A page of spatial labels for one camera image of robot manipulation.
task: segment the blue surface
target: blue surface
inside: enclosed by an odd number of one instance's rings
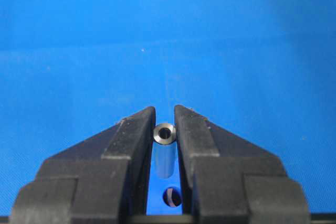
[[[180,187],[180,172],[179,160],[177,159],[177,144],[176,158],[174,163],[174,173],[169,178],[160,178],[155,172],[155,158],[152,156],[151,171],[148,187],[148,200],[147,200],[147,215],[180,215],[182,214],[182,205],[178,207],[169,207],[163,201],[163,193],[167,188],[173,187],[181,192]]]
[[[0,0],[0,215],[46,157],[178,103],[336,211],[335,17],[336,0]]]

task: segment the black hole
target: black hole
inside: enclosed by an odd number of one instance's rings
[[[178,207],[181,204],[180,192],[174,187],[167,188],[163,193],[163,201],[169,207]]]
[[[168,128],[162,128],[159,130],[159,137],[162,139],[168,139],[171,134],[172,133]]]

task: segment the metal cylinder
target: metal cylinder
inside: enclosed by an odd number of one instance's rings
[[[176,130],[172,124],[161,123],[154,129],[154,165],[159,178],[169,178],[174,173],[176,158]]]

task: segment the blue tabletop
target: blue tabletop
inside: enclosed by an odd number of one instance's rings
[[[335,17],[336,0],[0,0],[0,215],[48,156],[148,105],[173,123],[176,104],[335,212]]]

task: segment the metal bushing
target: metal bushing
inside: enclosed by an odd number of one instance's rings
[[[175,141],[176,130],[170,123],[161,123],[154,129],[154,140],[162,145],[168,145]]]

